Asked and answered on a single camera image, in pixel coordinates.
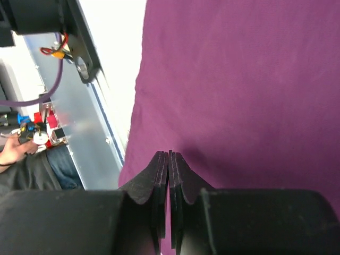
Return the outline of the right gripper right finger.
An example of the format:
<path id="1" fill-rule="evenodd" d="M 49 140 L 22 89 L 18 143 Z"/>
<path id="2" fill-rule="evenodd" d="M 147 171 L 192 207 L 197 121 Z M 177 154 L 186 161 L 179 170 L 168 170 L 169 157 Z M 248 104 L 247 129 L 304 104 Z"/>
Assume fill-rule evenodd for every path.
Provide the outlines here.
<path id="1" fill-rule="evenodd" d="M 179 152 L 169 151 L 168 173 L 172 248 L 209 250 L 201 190 L 214 188 L 189 167 Z"/>

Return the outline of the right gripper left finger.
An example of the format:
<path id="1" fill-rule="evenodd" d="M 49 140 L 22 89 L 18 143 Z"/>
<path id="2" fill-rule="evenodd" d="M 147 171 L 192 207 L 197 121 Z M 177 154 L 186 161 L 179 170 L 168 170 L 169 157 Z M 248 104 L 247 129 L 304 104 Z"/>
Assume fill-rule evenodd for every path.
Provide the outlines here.
<path id="1" fill-rule="evenodd" d="M 147 167 L 120 187 L 139 205 L 151 201 L 151 228 L 157 237 L 166 235 L 168 153 L 157 151 Z"/>

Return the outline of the purple surgical cloth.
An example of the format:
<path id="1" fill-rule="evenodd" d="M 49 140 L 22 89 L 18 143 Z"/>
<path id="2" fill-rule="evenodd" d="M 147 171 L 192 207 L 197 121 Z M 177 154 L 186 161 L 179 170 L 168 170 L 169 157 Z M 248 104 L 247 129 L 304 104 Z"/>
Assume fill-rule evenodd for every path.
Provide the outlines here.
<path id="1" fill-rule="evenodd" d="M 120 184 L 174 150 L 223 189 L 339 212 L 339 1 L 147 1 Z"/>

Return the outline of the operator bare hand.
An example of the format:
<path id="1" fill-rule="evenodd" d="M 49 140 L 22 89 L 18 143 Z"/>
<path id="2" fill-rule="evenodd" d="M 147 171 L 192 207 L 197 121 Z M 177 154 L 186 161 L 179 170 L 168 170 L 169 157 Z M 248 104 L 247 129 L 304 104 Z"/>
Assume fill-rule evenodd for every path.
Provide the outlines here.
<path id="1" fill-rule="evenodd" d="M 28 154 L 34 154 L 38 145 L 33 141 L 20 144 L 17 134 L 10 136 L 1 152 L 1 173 Z"/>

